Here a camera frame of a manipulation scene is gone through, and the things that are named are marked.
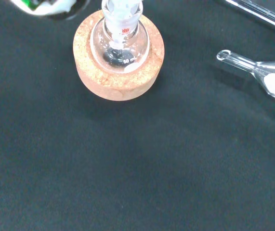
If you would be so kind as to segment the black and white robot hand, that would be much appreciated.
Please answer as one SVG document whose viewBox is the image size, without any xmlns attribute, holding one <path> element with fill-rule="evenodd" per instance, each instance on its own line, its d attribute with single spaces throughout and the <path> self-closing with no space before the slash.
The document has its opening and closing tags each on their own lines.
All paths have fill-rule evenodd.
<svg viewBox="0 0 275 231">
<path fill-rule="evenodd" d="M 31 16 L 70 20 L 85 10 L 90 0 L 10 0 L 17 9 Z"/>
</svg>

